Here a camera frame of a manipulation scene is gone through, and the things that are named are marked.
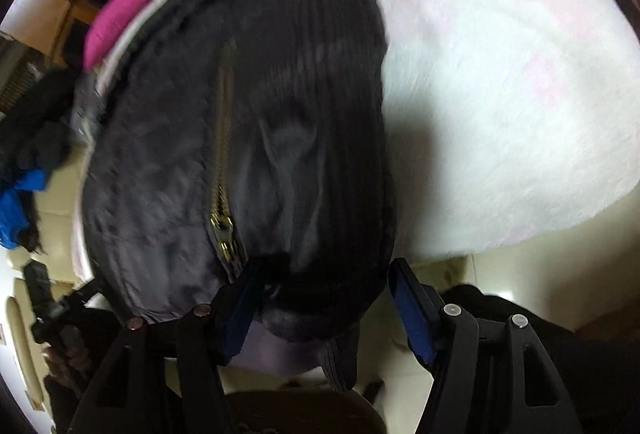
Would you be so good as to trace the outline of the white fluffy bed blanket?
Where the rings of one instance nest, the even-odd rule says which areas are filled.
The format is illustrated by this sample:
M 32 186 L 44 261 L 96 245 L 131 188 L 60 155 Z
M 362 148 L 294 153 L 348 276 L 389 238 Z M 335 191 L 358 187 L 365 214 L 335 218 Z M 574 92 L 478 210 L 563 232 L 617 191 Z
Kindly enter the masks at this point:
M 156 0 L 96 78 L 107 85 Z M 639 180 L 639 41 L 613 0 L 376 0 L 393 256 L 591 220 Z

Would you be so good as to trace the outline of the pile of black clothes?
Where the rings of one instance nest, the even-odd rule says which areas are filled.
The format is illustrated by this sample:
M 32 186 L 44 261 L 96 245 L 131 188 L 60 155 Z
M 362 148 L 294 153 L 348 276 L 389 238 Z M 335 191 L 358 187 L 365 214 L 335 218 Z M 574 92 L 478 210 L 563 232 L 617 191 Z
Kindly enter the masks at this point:
M 50 182 L 75 146 L 92 145 L 100 110 L 95 73 L 49 70 L 1 120 L 1 177 L 41 168 Z

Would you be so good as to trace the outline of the wooden cabinet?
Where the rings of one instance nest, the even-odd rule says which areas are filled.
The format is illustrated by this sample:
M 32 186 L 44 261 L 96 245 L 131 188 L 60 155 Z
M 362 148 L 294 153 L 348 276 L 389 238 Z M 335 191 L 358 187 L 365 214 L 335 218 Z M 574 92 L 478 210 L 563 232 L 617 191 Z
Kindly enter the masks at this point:
M 90 24 L 98 10 L 93 0 L 6 0 L 1 3 L 1 34 L 62 64 L 73 23 Z

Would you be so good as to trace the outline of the blue garment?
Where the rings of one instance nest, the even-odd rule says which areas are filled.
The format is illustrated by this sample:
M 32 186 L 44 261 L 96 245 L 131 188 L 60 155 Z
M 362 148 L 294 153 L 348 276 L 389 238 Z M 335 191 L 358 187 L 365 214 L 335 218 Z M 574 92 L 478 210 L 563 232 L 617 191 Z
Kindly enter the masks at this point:
M 6 250 L 41 248 L 35 193 L 46 190 L 49 177 L 41 168 L 1 177 L 1 245 Z

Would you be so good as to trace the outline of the magenta pillow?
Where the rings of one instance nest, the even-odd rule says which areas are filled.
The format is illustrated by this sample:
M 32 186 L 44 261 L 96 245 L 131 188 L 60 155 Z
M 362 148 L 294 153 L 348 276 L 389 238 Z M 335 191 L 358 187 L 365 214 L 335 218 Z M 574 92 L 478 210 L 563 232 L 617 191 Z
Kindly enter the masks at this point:
M 152 0 L 109 0 L 94 18 L 85 38 L 82 70 L 94 68 L 113 48 L 122 32 Z

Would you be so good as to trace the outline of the dark navy quilted jacket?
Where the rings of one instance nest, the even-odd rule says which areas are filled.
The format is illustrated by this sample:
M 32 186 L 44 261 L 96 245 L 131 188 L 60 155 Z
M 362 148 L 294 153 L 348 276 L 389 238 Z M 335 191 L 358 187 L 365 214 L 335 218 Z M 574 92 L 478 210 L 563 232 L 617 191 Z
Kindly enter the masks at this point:
M 117 63 L 81 199 L 108 302 L 152 324 L 252 277 L 227 354 L 357 379 L 396 211 L 376 0 L 168 0 Z

